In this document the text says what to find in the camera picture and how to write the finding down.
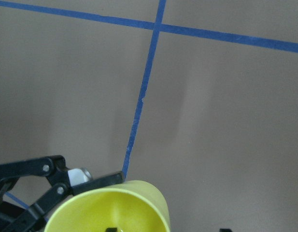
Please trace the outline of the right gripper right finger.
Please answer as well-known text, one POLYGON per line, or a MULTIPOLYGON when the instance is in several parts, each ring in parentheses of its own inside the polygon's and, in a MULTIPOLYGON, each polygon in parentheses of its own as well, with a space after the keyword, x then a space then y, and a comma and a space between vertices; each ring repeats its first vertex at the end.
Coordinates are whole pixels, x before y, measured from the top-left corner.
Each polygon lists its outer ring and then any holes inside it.
POLYGON ((220 228, 219 232, 232 232, 232 229, 229 228, 220 228))

